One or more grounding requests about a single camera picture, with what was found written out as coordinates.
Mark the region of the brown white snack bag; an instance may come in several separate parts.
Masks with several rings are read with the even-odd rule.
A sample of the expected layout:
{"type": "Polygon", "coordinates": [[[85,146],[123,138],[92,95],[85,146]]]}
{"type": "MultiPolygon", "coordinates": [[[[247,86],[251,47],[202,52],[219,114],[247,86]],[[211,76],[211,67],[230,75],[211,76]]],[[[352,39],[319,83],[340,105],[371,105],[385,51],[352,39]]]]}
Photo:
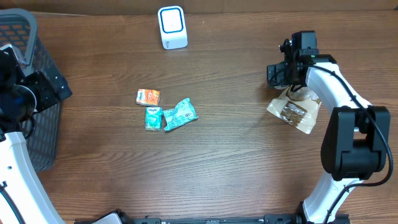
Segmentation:
{"type": "Polygon", "coordinates": [[[317,94],[303,87],[296,92],[288,86],[277,98],[274,98],[267,111],[294,126],[305,134],[310,134],[316,124],[321,100],[317,94]]]}

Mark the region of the teal packet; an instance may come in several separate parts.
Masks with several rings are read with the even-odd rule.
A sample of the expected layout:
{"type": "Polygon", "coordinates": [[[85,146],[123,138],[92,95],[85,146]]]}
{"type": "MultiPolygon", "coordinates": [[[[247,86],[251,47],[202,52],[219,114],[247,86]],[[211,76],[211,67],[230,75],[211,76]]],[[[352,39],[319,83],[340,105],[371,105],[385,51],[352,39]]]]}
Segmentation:
{"type": "Polygon", "coordinates": [[[197,113],[190,102],[190,98],[180,101],[175,108],[164,110],[163,116],[166,121],[165,131],[171,131],[198,119],[197,113]]]}

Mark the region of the teal tissue pack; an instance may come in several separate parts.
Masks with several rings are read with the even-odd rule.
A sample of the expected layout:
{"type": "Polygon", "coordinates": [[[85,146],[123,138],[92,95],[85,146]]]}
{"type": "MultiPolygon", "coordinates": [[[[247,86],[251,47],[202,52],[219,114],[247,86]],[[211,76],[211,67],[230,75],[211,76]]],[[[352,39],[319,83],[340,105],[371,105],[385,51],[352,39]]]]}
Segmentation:
{"type": "Polygon", "coordinates": [[[147,131],[160,131],[162,129],[162,114],[161,107],[147,107],[145,129],[147,131]]]}

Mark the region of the orange snack packet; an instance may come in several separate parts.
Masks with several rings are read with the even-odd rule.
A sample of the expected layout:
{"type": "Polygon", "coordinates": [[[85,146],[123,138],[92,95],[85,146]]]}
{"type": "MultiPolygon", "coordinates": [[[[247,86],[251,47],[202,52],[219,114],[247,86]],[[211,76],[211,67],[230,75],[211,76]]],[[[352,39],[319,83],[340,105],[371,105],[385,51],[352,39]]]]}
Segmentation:
{"type": "Polygon", "coordinates": [[[138,89],[136,103],[143,106],[158,106],[160,102],[160,91],[138,89]]]}

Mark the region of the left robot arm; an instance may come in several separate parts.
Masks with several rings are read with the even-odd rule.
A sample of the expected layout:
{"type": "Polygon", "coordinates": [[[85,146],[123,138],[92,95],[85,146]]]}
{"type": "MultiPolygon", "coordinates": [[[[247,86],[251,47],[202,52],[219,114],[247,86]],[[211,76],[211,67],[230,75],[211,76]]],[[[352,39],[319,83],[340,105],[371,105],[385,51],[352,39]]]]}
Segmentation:
{"type": "Polygon", "coordinates": [[[63,223],[37,177],[21,123],[72,95],[61,75],[25,75],[19,49],[1,47],[1,223],[63,223]]]}

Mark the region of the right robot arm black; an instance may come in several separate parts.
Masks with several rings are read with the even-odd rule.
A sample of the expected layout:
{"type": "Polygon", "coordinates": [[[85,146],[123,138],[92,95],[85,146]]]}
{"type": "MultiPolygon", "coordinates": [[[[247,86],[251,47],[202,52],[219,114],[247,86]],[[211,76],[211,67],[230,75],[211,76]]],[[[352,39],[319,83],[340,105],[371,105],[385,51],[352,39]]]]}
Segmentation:
{"type": "Polygon", "coordinates": [[[325,106],[330,120],[320,149],[323,174],[312,193],[291,215],[266,215],[266,223],[348,223],[338,210],[356,187],[370,187],[370,177],[392,172],[388,144],[391,116],[374,106],[346,81],[336,60],[321,54],[312,30],[294,33],[279,50],[284,60],[267,67],[267,82],[282,90],[268,111],[310,133],[325,106]]]}

